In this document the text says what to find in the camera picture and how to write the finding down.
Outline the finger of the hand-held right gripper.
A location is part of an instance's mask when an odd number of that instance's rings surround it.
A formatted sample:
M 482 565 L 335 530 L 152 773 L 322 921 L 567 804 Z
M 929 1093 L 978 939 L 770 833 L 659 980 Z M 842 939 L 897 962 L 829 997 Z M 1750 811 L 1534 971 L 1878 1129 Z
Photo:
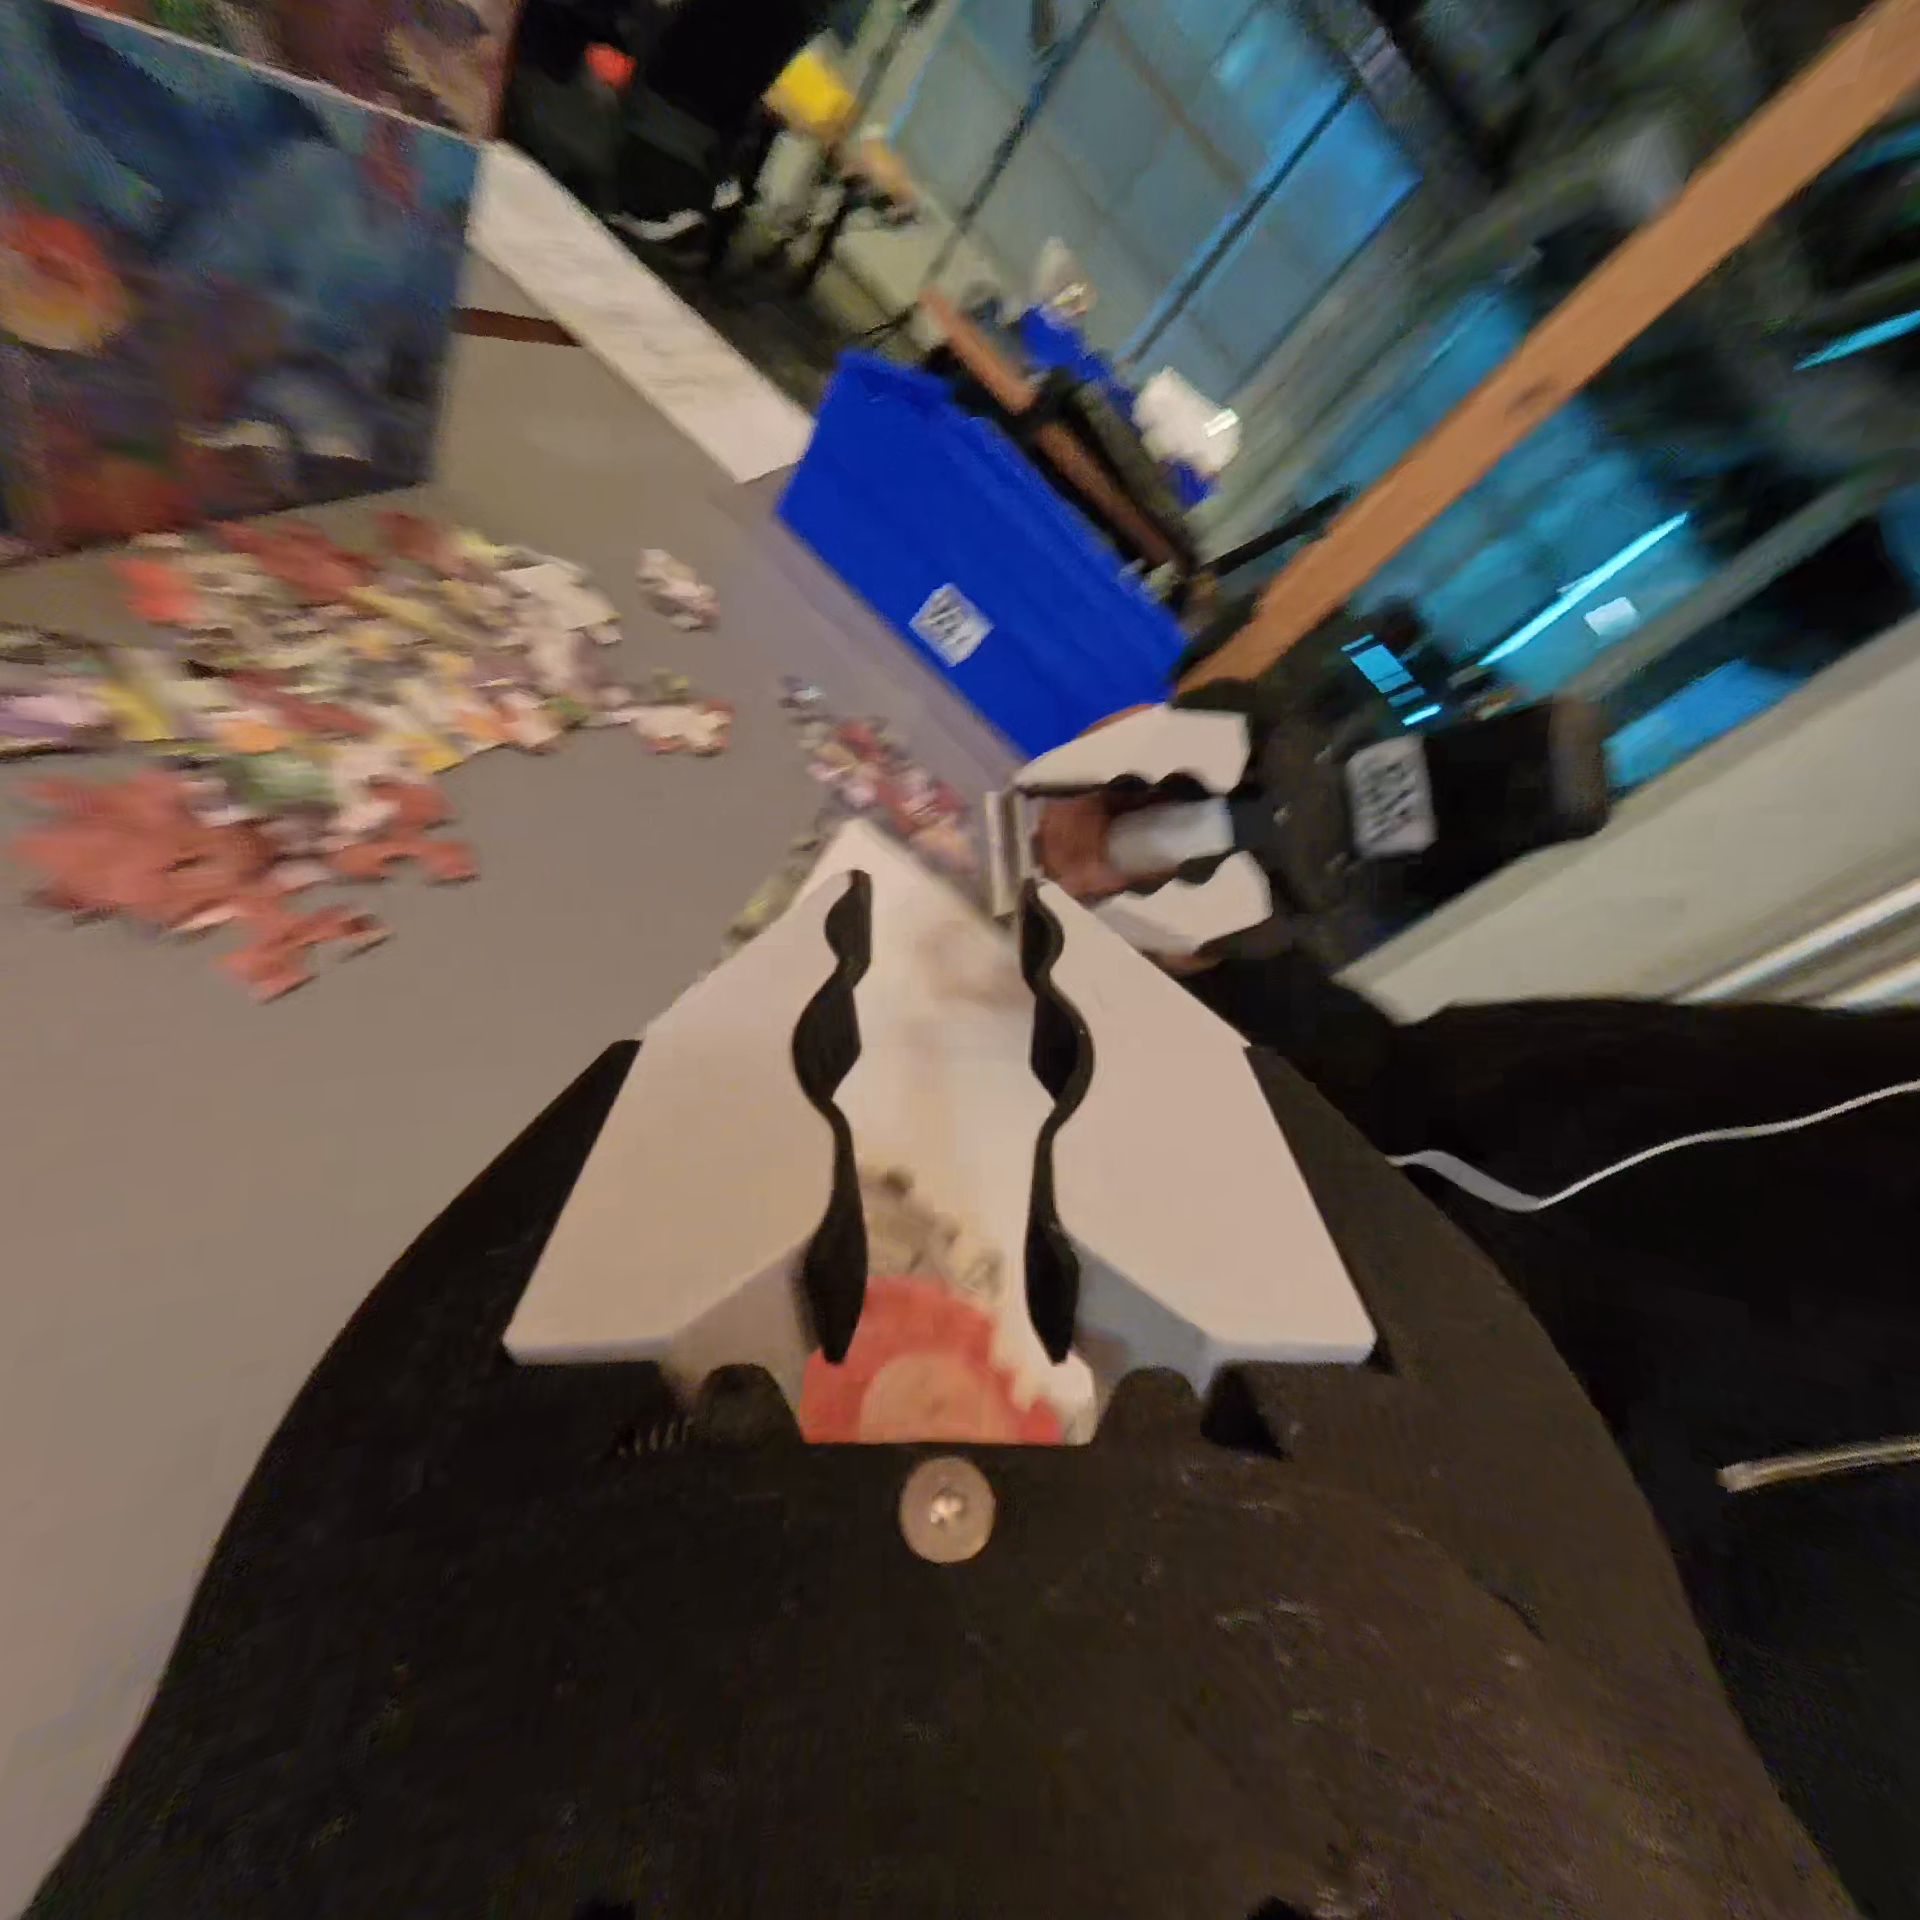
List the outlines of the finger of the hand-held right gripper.
M 1243 783 L 1251 757 L 1243 713 L 1154 705 L 1117 716 L 1032 760 L 1016 775 L 1016 791 L 1066 797 L 1175 783 L 1207 796 L 1227 796 Z
M 1219 945 L 1271 920 L 1273 891 L 1257 860 L 1221 857 L 1192 872 L 1091 872 L 1087 906 L 1149 960 L 1202 964 Z

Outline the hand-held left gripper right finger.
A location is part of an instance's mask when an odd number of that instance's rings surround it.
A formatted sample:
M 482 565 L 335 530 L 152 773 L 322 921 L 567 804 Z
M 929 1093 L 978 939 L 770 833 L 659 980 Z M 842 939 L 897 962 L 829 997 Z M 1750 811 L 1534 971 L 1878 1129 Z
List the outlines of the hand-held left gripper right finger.
M 1050 1097 L 1025 1231 L 1050 1362 L 1363 1364 L 1377 1324 L 1232 1027 L 1057 884 L 1018 960 Z

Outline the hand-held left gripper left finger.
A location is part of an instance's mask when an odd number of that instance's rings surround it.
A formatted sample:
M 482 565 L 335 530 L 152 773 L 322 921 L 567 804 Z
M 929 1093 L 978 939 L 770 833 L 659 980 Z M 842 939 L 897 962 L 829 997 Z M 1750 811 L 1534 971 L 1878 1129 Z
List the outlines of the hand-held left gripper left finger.
M 504 1335 L 521 1364 L 839 1362 L 870 1284 L 853 1127 L 873 881 L 830 876 L 640 1039 Z

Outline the brown puzzle piece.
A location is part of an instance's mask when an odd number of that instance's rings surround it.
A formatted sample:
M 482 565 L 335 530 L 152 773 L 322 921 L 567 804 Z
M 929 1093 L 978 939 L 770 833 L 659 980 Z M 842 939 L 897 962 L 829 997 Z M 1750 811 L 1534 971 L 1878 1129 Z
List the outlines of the brown puzzle piece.
M 1055 881 L 1080 901 L 1136 888 L 1117 866 L 1114 810 L 1099 794 L 1034 797 L 1013 786 L 978 808 L 981 884 L 995 921 L 1010 921 L 1032 881 Z

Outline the lion jigsaw puzzle board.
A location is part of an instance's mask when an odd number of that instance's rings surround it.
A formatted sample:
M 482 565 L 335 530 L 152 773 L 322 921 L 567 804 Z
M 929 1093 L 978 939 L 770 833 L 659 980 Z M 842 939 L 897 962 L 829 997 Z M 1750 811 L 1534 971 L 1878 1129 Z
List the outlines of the lion jigsaw puzzle board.
M 848 1353 L 814 1353 L 801 1429 L 814 1444 L 1091 1441 L 1098 1383 L 1034 1333 L 1025 1237 L 1053 1096 L 1029 1064 L 1034 999 L 1010 935 L 898 842 L 848 823 L 789 907 L 872 882 L 872 962 L 855 988 L 848 1119 L 870 1281 Z

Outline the pile of puzzle pieces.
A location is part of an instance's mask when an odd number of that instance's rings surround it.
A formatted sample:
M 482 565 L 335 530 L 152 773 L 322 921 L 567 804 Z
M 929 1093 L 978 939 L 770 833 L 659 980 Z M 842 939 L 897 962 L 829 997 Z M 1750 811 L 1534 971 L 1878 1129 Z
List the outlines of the pile of puzzle pieces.
M 737 708 L 685 675 L 626 677 L 616 601 L 578 565 L 419 513 L 369 544 L 309 519 L 139 535 L 111 571 L 130 640 L 5 623 L 5 769 L 35 775 L 5 876 L 49 914 L 226 937 L 255 1001 L 389 937 L 361 904 L 398 873 L 466 884 L 446 780 L 589 731 L 650 755 L 733 749 Z

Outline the person's right forearm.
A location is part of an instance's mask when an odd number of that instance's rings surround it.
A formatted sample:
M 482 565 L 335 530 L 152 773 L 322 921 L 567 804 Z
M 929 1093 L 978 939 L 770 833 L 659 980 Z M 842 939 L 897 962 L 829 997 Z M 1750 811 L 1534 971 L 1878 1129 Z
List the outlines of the person's right forearm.
M 1302 952 L 1186 988 L 1503 1269 L 1863 1916 L 1919 1916 L 1915 1011 L 1397 1020 Z

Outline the blue plastic bin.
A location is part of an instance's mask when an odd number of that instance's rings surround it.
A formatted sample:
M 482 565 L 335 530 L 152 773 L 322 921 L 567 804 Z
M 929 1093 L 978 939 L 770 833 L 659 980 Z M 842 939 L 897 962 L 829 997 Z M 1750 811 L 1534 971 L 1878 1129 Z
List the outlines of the blue plastic bin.
M 1025 757 L 1168 697 L 1175 617 L 936 375 L 842 355 L 776 513 Z

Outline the wooden beam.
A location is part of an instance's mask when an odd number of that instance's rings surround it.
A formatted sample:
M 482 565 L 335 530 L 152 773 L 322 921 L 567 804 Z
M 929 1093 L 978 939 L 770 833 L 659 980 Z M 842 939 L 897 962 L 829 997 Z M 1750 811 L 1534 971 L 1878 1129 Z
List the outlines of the wooden beam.
M 1251 682 L 1349 604 L 1507 453 L 1744 250 L 1919 85 L 1919 4 L 1867 7 L 1702 162 L 1432 435 L 1286 565 L 1253 619 L 1177 682 Z

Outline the colourful animal puzzle box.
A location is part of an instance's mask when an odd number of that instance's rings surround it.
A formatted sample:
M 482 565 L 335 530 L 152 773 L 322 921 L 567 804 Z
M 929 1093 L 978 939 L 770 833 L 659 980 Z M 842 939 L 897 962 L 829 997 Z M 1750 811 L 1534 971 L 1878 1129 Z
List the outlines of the colourful animal puzzle box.
M 2 4 L 7 565 L 430 476 L 517 11 Z

